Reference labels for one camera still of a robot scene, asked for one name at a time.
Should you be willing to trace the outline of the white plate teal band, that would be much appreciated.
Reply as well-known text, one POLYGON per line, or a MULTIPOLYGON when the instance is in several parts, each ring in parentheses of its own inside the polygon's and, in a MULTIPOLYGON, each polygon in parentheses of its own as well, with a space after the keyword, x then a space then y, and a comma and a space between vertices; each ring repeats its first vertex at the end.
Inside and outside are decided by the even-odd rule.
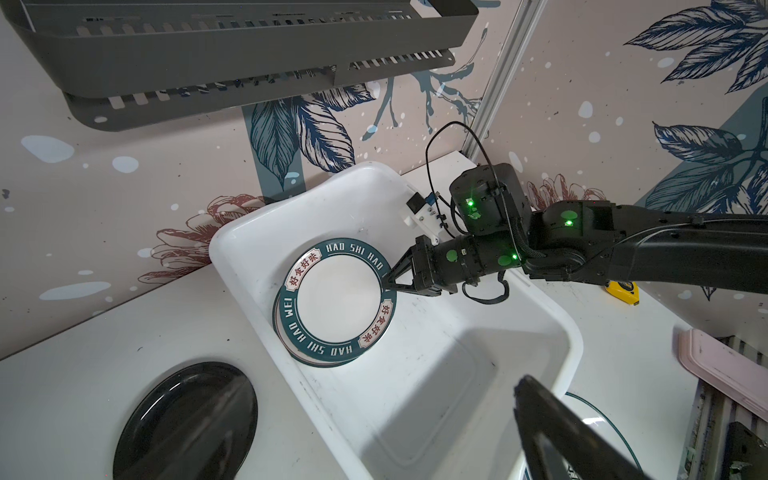
POLYGON ((354 361, 392 323, 397 292, 382 283, 389 271, 383 254, 358 239, 309 247, 288 269, 276 296, 285 336, 314 360, 354 361))

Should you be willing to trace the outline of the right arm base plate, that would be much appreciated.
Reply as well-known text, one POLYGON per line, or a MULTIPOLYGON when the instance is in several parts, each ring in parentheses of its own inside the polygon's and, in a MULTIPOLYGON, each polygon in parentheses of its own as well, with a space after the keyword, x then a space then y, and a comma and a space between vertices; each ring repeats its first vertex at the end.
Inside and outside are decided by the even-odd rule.
POLYGON ((767 442, 740 422, 732 422, 726 435, 722 480, 768 480, 767 442))

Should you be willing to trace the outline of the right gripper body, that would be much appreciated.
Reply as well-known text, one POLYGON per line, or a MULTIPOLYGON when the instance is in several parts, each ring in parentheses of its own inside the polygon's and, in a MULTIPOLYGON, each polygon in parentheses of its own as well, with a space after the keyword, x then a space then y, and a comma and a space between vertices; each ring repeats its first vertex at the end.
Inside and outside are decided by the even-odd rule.
POLYGON ((438 245, 422 236, 410 254, 413 292, 422 296, 456 292, 464 283, 475 286, 481 277, 520 267, 527 259, 508 232, 464 235, 438 245))

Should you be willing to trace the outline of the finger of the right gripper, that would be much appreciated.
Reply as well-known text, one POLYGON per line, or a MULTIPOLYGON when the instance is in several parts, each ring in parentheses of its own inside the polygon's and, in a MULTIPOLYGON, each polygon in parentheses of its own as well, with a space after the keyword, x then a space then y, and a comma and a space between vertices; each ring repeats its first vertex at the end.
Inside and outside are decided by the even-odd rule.
POLYGON ((414 248, 409 248, 383 277, 384 285, 411 285, 413 283, 414 248))
POLYGON ((431 297, 432 288, 429 285, 425 285, 420 282, 412 282, 410 284, 401 284, 395 281, 387 280, 383 282, 383 287, 386 290, 393 290, 404 294, 418 295, 431 297))

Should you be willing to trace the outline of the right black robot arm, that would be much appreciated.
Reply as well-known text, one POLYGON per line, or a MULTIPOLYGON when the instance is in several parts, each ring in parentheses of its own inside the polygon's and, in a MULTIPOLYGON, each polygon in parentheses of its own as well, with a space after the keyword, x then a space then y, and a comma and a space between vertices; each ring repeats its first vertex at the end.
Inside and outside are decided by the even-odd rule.
POLYGON ((689 284, 764 294, 767 219, 661 212, 607 201, 563 201, 494 233, 437 246, 420 237, 387 273, 385 288, 434 297, 521 269, 532 279, 689 284))

